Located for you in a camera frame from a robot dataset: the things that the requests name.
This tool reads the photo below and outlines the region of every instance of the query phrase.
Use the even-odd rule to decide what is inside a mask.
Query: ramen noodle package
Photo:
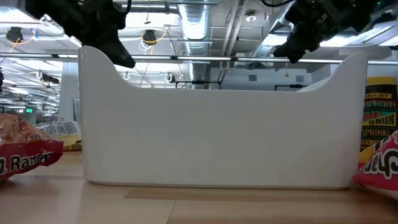
[[[63,142],[54,140],[24,119],[0,114],[0,180],[57,162]]]
[[[379,193],[398,199],[398,130],[371,146],[372,154],[361,154],[367,162],[359,168],[353,180]]]

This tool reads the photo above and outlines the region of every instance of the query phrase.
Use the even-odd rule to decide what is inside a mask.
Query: wooden table
[[[1,223],[397,223],[398,203],[365,190],[226,190],[111,187],[84,181],[66,152],[0,184]]]

